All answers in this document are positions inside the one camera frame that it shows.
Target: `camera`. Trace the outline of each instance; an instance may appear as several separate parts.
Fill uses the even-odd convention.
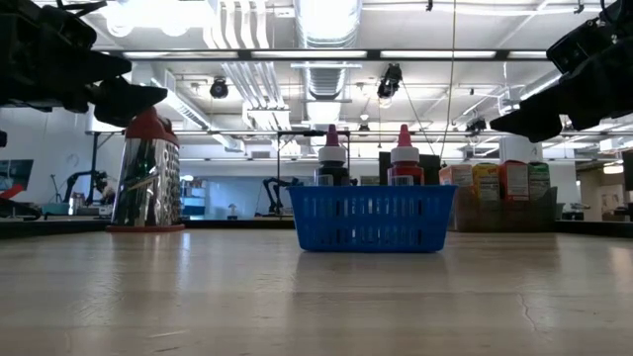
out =
[[[389,99],[400,89],[400,82],[403,80],[403,71],[397,63],[389,63],[389,68],[385,72],[383,79],[378,86],[378,97]]]
[[[209,90],[211,96],[215,99],[224,99],[228,95],[228,87],[226,86],[226,78],[216,77],[214,83]]]

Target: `basket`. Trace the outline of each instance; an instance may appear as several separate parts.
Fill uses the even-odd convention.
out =
[[[308,251],[434,252],[444,247],[456,186],[290,187]]]

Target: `workbench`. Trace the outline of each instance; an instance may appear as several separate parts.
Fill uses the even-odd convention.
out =
[[[457,234],[435,254],[303,252],[291,229],[0,241],[7,355],[615,355],[633,241]]]

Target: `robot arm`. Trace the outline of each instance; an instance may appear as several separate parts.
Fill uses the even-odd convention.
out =
[[[86,113],[92,103],[99,121],[123,128],[167,96],[162,88],[129,84],[121,76],[132,70],[127,59],[91,50],[97,34],[80,18],[106,1],[56,3],[0,0],[0,107]]]
[[[547,57],[562,74],[558,84],[491,121],[492,129],[538,142],[560,133],[560,115],[581,131],[632,113],[633,0],[611,4],[558,40]]]
[[[263,180],[264,189],[266,189],[266,194],[268,195],[268,200],[270,201],[270,206],[268,207],[269,214],[278,214],[284,208],[281,204],[281,198],[279,197],[279,187],[295,187],[302,186],[303,183],[299,181],[297,178],[293,178],[292,181],[287,182],[277,178],[268,178]],[[273,195],[270,193],[270,184],[277,183],[273,186],[273,190],[275,191],[275,198],[273,199]]]

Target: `squeeze bottle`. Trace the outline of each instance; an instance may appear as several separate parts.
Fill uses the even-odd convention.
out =
[[[424,185],[424,170],[417,166],[419,151],[411,145],[407,125],[400,127],[398,146],[392,149],[392,167],[388,170],[389,185]]]
[[[327,128],[325,147],[318,151],[320,168],[315,171],[315,183],[320,186],[348,186],[349,171],[345,164],[345,147],[338,144],[336,125]]]

